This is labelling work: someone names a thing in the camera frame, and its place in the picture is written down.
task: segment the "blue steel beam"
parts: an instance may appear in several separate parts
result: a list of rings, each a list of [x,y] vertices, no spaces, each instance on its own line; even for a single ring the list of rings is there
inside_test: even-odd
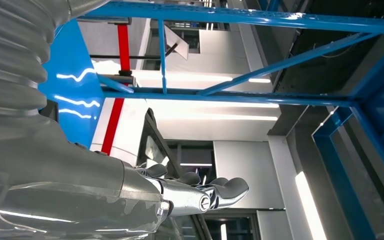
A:
[[[330,112],[323,124],[314,131],[313,136],[331,137],[352,116],[353,112],[349,107],[337,107]]]
[[[384,55],[348,94],[350,99],[370,99],[384,85]]]
[[[314,105],[314,106],[341,106],[350,107],[355,103],[345,97],[320,96],[320,95],[290,95],[279,93],[244,93],[234,91],[218,92],[209,96],[197,95],[198,89],[168,88],[167,94],[161,88],[134,87],[134,93],[105,91],[107,98],[125,99],[167,99],[189,101],[216,101],[238,103],[271,103],[285,105]]]
[[[358,122],[361,124],[361,127],[367,134],[367,137],[370,139],[373,146],[377,149],[377,152],[379,153],[380,157],[383,159],[384,162],[384,143],[382,142],[381,137],[373,128],[366,114],[359,106],[351,107],[351,111],[357,118]]]
[[[166,36],[164,31],[164,20],[158,20],[158,34],[159,34],[159,52],[161,57],[161,74],[162,74],[162,93],[167,93],[166,81]]]
[[[276,71],[288,68],[290,66],[300,64],[302,62],[305,62],[307,60],[319,57],[321,55],[336,51],[338,49],[345,48],[347,46],[353,45],[355,43],[364,41],[366,39],[370,39],[377,36],[376,33],[357,33],[348,37],[345,37],[341,40],[317,47],[315,49],[312,49],[310,51],[306,51],[304,53],[298,54],[296,56],[290,57],[286,60],[277,62],[275,64],[269,65],[267,67],[263,67],[261,69],[258,69],[256,71],[249,72],[247,74],[244,74],[242,76],[238,76],[232,81],[225,81],[222,83],[219,83],[217,85],[211,86],[209,88],[206,88],[204,90],[201,90],[198,92],[199,95],[210,95],[219,91],[222,91],[224,89],[233,87],[235,85],[244,83],[248,81],[250,78],[264,76],[267,74],[274,73]]]
[[[100,83],[107,85],[111,89],[114,89],[114,90],[117,90],[117,91],[120,91],[120,92],[126,92],[126,93],[129,93],[129,94],[132,94],[132,93],[135,92],[133,90],[133,88],[128,87],[128,86],[126,86],[124,84],[121,84],[119,82],[116,82],[116,81],[114,81],[112,79],[109,79],[106,76],[102,76],[102,75],[97,74],[97,77],[98,77],[98,80],[99,80]]]
[[[125,17],[384,34],[384,19],[382,18],[328,16],[126,1],[111,1],[81,18],[114,21],[118,18],[125,19]]]
[[[313,135],[313,139],[323,159],[324,166],[354,239],[375,240],[375,234],[360,205],[332,139],[329,136],[316,135]]]
[[[277,11],[279,9],[279,1],[281,0],[270,0],[267,11]]]

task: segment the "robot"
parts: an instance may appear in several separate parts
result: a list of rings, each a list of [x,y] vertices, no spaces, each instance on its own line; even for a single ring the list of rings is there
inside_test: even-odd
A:
[[[226,208],[241,178],[200,185],[162,165],[133,167],[68,142],[38,113],[57,26],[109,0],[0,0],[0,240],[141,239],[167,216]]]

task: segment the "chrome robot hand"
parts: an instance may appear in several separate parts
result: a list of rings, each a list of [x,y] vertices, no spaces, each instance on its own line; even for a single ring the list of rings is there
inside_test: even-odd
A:
[[[153,183],[163,199],[170,203],[170,216],[202,214],[208,210],[227,208],[249,191],[247,182],[239,177],[231,180],[220,177],[202,185],[200,177],[194,172],[187,172],[180,178],[159,178],[167,173],[161,164],[136,170]]]

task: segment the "transparent plastic cover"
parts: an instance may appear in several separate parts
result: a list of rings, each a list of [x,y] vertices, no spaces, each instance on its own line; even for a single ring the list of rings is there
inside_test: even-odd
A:
[[[162,200],[120,198],[134,194],[119,190],[55,182],[9,186],[6,179],[0,173],[0,240],[136,240],[154,233],[168,214]]]

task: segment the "red pole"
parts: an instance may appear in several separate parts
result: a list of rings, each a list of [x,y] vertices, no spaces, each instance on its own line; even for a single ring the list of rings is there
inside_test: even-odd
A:
[[[129,34],[127,25],[118,25],[118,49],[120,54],[120,65],[122,71],[130,71],[130,54],[129,54]],[[109,116],[108,126],[106,127],[105,137],[102,143],[102,152],[110,155],[113,146],[114,137],[119,124],[124,98],[116,98],[112,106],[111,115]]]

